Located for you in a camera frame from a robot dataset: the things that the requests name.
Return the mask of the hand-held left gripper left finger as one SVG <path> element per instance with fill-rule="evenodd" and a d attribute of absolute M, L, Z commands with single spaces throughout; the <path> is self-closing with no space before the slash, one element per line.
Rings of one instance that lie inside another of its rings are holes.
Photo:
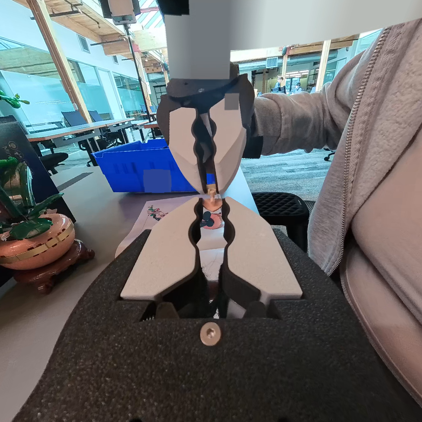
<path fill-rule="evenodd" d="M 171 303 L 182 317 L 212 316 L 197 246 L 203 199 L 192 198 L 151 229 L 121 291 L 123 300 Z"/>

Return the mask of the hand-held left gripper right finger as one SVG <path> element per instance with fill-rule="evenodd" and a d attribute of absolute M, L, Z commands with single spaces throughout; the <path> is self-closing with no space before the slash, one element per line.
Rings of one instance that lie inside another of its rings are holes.
<path fill-rule="evenodd" d="M 241 319 L 250 308 L 266 315 L 273 300 L 301 299 L 302 288 L 270 224 L 231 197 L 222 202 L 227 244 L 219 272 L 219 317 Z"/>

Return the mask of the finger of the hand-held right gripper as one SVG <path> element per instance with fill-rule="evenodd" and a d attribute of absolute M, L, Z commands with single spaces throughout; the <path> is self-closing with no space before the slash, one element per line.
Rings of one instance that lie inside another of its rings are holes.
<path fill-rule="evenodd" d="M 206 161 L 207 173 L 214 172 L 217 191 L 224 194 L 240 166 L 241 157 L 246 144 L 246 129 L 242 125 L 240 105 L 236 109 L 225 109 L 225 101 L 221 100 L 211 107 L 206 116 L 207 134 L 215 133 L 212 146 L 208 149 L 213 155 Z"/>
<path fill-rule="evenodd" d="M 193 124 L 197 112 L 193 108 L 178 108 L 169 114 L 169 149 L 186 180 L 199 193 L 207 193 L 206 185 L 200 175 L 198 155 L 194 146 Z"/>

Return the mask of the person's right forearm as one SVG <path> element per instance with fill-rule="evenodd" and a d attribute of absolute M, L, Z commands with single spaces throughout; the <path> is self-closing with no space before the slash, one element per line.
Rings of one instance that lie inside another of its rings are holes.
<path fill-rule="evenodd" d="M 254 135 L 262 138 L 260 154 L 337 149 L 356 96 L 352 79 L 337 78 L 321 92 L 255 98 Z"/>

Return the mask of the grey desk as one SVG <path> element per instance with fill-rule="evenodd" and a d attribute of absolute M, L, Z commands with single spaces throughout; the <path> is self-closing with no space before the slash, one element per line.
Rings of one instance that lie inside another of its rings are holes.
<path fill-rule="evenodd" d="M 1 421 L 277 421 L 264 318 L 143 320 L 153 300 L 121 292 L 151 229 L 115 259 L 147 199 L 102 172 L 64 190 L 77 239 L 95 251 L 47 295 L 18 282 L 1 296 Z"/>

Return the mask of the wooden-top office desk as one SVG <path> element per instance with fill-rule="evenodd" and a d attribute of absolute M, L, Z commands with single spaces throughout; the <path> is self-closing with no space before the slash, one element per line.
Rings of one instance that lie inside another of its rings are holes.
<path fill-rule="evenodd" d="M 28 134 L 26 137 L 31 143 L 43 144 L 49 148 L 51 153 L 54 153 L 56 148 L 86 141 L 87 153 L 91 154 L 101 150 L 100 145 L 98 144 L 98 138 L 101 136 L 101 129 L 105 128 L 109 129 L 111 132 L 119 132 L 129 128 L 133 122 L 134 118 L 102 120 L 90 124 L 81 124 Z"/>

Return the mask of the brick building instruction booklet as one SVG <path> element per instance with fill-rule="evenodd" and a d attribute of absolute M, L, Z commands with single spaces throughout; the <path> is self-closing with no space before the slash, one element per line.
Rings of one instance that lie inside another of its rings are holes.
<path fill-rule="evenodd" d="M 191 199 L 191 196 L 167 198 L 147 201 L 137 218 L 133 228 L 126 238 L 117 247 L 115 257 L 118 257 L 145 229 L 152 229 L 169 212 Z M 209 283 L 217 282 L 219 269 L 223 263 L 224 248 L 224 221 L 221 209 L 210 212 L 203 209 L 204 219 L 200 224 L 201 238 L 198 241 L 200 261 L 203 273 Z"/>

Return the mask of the black textured chair seat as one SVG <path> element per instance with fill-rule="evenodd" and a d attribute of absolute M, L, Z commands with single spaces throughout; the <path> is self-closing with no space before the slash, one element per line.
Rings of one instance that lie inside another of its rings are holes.
<path fill-rule="evenodd" d="M 285 226 L 288 237 L 304 252 L 308 250 L 310 212 L 306 203 L 291 193 L 252 193 L 259 215 L 270 225 Z"/>

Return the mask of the blue plastic bin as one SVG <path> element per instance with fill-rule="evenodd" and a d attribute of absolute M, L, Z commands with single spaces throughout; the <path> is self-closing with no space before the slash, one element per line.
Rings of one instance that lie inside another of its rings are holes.
<path fill-rule="evenodd" d="M 163 138 L 130 142 L 93 154 L 113 192 L 196 192 Z"/>

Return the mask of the black tape strip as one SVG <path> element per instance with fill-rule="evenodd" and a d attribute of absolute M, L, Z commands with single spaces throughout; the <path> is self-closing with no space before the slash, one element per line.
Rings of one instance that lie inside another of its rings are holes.
<path fill-rule="evenodd" d="M 64 183 L 62 183 L 62 184 L 60 184 L 60 185 L 58 185 L 56 188 L 57 188 L 57 190 L 58 190 L 59 192 L 62 192 L 62 191 L 63 191 L 63 190 L 65 190 L 66 188 L 68 188 L 68 187 L 70 187 L 70 186 L 74 185 L 75 183 L 77 183 L 77 182 L 81 181 L 82 179 L 84 179 L 85 177 L 87 177 L 87 176 L 91 175 L 92 173 L 93 173 L 93 172 L 84 172 L 84 173 L 81 173 L 81 174 L 79 174 L 79 175 L 77 175 L 77 176 L 75 176 L 75 177 L 73 177 L 73 178 L 71 178 L 71 179 L 67 180 L 66 182 L 64 182 Z"/>

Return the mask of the black office chair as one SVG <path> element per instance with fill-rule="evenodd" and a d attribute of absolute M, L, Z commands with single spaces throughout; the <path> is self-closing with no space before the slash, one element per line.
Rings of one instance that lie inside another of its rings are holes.
<path fill-rule="evenodd" d="M 62 165 L 64 161 L 69 157 L 69 155 L 65 152 L 59 153 L 51 153 L 49 155 L 43 156 L 39 147 L 38 142 L 31 142 L 31 145 L 36 152 L 37 156 L 39 157 L 40 161 L 42 162 L 45 169 L 49 172 L 50 175 L 57 174 L 56 167 Z"/>

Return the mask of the wooden pillar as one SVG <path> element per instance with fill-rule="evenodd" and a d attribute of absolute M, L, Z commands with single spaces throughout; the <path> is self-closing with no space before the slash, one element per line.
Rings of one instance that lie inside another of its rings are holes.
<path fill-rule="evenodd" d="M 86 123 L 92 123 L 92 119 L 87 110 L 75 77 L 71 71 L 69 62 L 56 38 L 45 2 L 42 0 L 28 0 L 27 4 L 33 13 L 38 28 L 60 75 L 62 85 L 71 100 L 74 110 L 81 113 Z"/>

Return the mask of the person's torso in grey hoodie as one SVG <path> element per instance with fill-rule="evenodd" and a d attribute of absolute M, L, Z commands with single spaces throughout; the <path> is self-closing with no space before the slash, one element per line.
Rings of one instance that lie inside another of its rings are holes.
<path fill-rule="evenodd" d="M 311 217 L 310 256 L 421 405 L 421 18 L 382 31 Z"/>

